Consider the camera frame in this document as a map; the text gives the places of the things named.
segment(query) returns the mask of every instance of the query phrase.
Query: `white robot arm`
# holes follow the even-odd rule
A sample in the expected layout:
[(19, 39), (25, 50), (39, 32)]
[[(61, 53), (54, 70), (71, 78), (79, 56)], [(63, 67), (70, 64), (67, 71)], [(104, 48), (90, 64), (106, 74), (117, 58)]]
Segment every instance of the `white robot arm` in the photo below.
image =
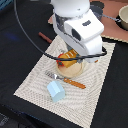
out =
[[(102, 53), (103, 24), (90, 9), (89, 0), (43, 0), (54, 7), (54, 31), (80, 56)], [(86, 58), (94, 62), (98, 57)]]

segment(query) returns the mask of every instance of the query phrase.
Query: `light blue object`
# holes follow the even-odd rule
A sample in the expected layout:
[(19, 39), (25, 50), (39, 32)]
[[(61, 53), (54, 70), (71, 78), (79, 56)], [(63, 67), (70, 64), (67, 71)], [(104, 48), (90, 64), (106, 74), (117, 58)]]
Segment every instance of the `light blue object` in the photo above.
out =
[(52, 97), (53, 102), (57, 102), (65, 97), (65, 91), (59, 81), (52, 81), (48, 84), (47, 89)]

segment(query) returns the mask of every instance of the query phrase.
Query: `white placemat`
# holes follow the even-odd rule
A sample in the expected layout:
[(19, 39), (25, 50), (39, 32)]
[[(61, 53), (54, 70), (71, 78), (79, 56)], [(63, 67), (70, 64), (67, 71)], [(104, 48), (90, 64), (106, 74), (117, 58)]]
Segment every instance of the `white placemat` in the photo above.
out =
[[(103, 46), (107, 49), (107, 55), (100, 57), (97, 63), (86, 62), (84, 72), (80, 76), (72, 78), (72, 80), (85, 84), (85, 89), (60, 81), (66, 96), (57, 103), (53, 103), (47, 90), (47, 85), (53, 79), (46, 76), (44, 72), (49, 70), (58, 74), (56, 61), (43, 55), (14, 95), (83, 128), (89, 128), (115, 44), (103, 42)], [(61, 54), (61, 50), (67, 51), (67, 48), (65, 42), (57, 36), (46, 52), (57, 57)]]

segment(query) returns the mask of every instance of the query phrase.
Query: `dark table surface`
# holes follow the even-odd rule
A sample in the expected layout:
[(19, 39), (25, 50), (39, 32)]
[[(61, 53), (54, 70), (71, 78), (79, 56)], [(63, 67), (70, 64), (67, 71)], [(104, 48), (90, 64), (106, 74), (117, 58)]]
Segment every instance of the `dark table surface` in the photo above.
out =
[[(49, 44), (38, 36), (41, 31), (50, 39), (56, 34), (47, 20), (53, 7), (41, 2), (18, 0), (18, 15), (25, 31), (42, 49)], [(105, 77), (91, 128), (128, 127), (128, 44), (114, 42), (116, 47)], [(55, 128), (80, 128), (56, 114), (14, 96), (37, 61), (39, 52), (20, 29), (13, 11), (13, 4), (0, 11), (0, 104), (31, 115)]]

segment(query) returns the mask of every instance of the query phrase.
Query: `black cable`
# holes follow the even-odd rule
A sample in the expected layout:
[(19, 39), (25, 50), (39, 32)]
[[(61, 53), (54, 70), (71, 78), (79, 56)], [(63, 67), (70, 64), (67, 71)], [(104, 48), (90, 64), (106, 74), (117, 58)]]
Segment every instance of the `black cable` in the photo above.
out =
[(20, 128), (20, 124), (18, 123), (18, 128)]
[(26, 31), (24, 30), (24, 28), (22, 27), (21, 23), (20, 23), (20, 20), (19, 20), (19, 17), (18, 17), (18, 14), (17, 14), (17, 9), (16, 9), (16, 0), (14, 0), (14, 12), (15, 12), (15, 16), (16, 16), (16, 19), (17, 19), (17, 22), (18, 24), (20, 25), (20, 28), (22, 29), (22, 31), (24, 32), (24, 34), (26, 35), (26, 37), (29, 39), (29, 41), (41, 52), (43, 53), (45, 56), (51, 58), (51, 59), (54, 59), (54, 60), (60, 60), (60, 61), (72, 61), (72, 60), (81, 60), (81, 59), (85, 59), (85, 58), (93, 58), (93, 57), (100, 57), (100, 56), (104, 56), (107, 54), (107, 51), (104, 47), (102, 47), (102, 51), (104, 53), (102, 54), (96, 54), (96, 55), (88, 55), (88, 56), (80, 56), (80, 57), (76, 57), (76, 58), (68, 58), (68, 59), (64, 59), (64, 58), (58, 58), (58, 57), (53, 57), (47, 53), (45, 53), (44, 51), (42, 51), (33, 41), (32, 39), (28, 36), (28, 34), (26, 33)]

